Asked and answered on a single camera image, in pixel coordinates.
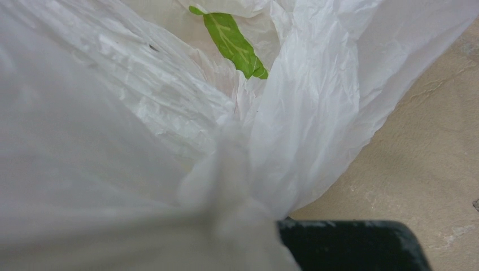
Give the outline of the white plastic shopping bag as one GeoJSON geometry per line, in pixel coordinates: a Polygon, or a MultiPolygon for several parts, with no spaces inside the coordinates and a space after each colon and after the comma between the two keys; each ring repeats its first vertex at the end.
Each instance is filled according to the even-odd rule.
{"type": "Polygon", "coordinates": [[[2,1],[2,270],[298,270],[477,1],[2,1]]]}

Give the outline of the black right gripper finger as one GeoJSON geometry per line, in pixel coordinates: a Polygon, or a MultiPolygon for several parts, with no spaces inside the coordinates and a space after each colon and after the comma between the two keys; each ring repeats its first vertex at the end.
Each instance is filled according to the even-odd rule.
{"type": "Polygon", "coordinates": [[[301,270],[431,270],[401,222],[281,220],[277,228],[301,270]]]}

